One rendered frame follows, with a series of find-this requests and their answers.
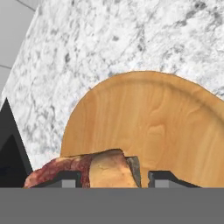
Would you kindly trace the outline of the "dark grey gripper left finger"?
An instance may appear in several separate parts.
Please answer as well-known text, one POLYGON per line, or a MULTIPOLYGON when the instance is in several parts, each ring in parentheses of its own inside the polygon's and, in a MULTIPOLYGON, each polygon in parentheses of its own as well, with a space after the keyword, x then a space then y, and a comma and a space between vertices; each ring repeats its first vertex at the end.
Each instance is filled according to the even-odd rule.
POLYGON ((81 173, 79 171, 60 171, 52 180, 35 185, 34 188, 80 188, 81 173))

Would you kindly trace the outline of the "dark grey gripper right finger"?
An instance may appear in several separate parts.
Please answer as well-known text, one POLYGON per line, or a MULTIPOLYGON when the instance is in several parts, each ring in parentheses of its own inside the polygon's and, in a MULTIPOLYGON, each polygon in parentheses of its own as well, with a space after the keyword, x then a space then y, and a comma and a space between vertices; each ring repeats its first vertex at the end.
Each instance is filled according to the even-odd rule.
POLYGON ((148 178, 149 188, 198 188, 197 185, 178 179, 171 171, 149 171, 148 178))

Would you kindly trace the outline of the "red and tan raw meat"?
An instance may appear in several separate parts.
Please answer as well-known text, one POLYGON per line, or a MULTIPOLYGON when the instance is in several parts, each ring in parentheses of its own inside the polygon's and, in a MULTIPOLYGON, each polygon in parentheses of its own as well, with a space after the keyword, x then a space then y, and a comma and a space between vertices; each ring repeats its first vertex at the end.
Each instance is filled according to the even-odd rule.
POLYGON ((141 187, 137 157, 125 157, 122 150, 74 157, 58 157, 33 171, 25 180, 24 188, 52 180, 59 172, 80 172, 83 188, 137 188, 141 187))

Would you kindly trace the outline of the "round wooden plate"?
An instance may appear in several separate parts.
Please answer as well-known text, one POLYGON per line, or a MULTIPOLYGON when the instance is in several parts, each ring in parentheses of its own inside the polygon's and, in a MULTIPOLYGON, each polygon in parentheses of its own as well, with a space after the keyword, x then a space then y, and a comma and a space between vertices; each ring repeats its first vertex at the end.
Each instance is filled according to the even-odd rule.
POLYGON ((114 75, 89 90, 67 122, 61 156, 120 149, 153 170, 224 187, 224 101, 198 84, 153 71, 114 75))

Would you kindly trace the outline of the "dark open drawer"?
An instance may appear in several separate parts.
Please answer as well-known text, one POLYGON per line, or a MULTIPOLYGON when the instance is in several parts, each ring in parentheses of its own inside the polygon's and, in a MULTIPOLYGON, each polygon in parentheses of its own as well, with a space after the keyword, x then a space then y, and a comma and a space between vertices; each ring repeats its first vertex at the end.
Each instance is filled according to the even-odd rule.
POLYGON ((18 126, 5 100, 0 110, 0 187, 21 188, 31 173, 32 166, 18 126))

